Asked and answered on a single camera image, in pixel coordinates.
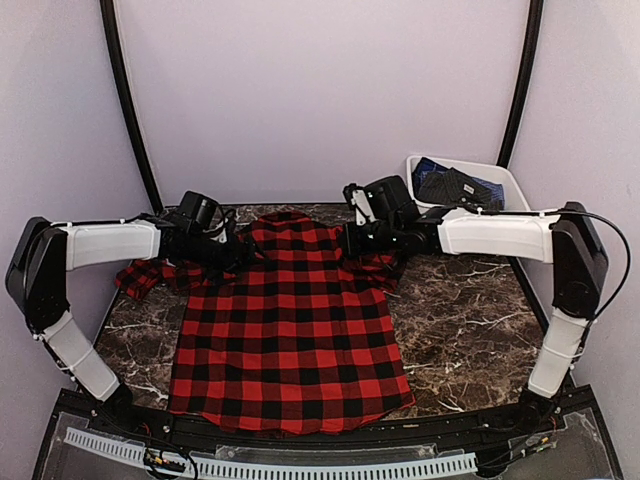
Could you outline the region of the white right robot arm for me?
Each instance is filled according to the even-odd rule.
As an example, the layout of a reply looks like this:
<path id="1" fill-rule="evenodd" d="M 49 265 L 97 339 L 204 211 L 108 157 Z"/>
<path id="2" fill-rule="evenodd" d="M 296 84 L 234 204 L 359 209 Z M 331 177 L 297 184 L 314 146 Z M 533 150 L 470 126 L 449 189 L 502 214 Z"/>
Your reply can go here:
<path id="1" fill-rule="evenodd" d="M 597 317 L 608 257 L 588 213 L 578 202 L 556 211 L 489 211 L 480 207 L 433 207 L 402 218 L 397 212 L 345 224 L 339 245 L 348 258 L 396 252 L 496 255 L 549 264 L 553 299 L 549 325 L 527 389 L 510 424 L 534 432 L 549 416 L 550 399 L 581 356 Z"/>

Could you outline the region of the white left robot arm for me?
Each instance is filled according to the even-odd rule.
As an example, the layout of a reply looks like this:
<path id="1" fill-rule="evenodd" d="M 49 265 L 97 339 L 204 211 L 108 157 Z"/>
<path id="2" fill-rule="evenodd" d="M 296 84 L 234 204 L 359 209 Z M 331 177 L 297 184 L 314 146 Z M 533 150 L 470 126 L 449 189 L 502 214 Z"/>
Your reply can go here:
<path id="1" fill-rule="evenodd" d="M 233 225 L 190 232 L 149 215 L 133 219 L 51 222 L 30 218 L 5 276 L 5 287 L 36 340 L 93 399 L 105 403 L 103 421 L 120 436 L 141 427 L 127 402 L 130 389 L 106 364 L 76 323 L 67 298 L 70 271 L 128 260 L 188 261 L 213 277 L 249 264 L 255 248 Z"/>

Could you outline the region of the red black plaid shirt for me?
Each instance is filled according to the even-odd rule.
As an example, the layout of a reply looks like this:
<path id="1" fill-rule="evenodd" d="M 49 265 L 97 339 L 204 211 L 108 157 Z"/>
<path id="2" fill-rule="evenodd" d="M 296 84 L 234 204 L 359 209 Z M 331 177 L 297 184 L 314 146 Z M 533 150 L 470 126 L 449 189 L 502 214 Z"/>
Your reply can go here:
<path id="1" fill-rule="evenodd" d="M 159 283 L 188 296 L 170 412 L 301 431 L 376 421 L 413 404 L 387 302 L 403 262 L 391 252 L 348 259 L 340 233 L 278 212 L 242 232 L 264 257 L 222 283 L 164 260 L 118 273 L 117 286 L 134 299 Z"/>

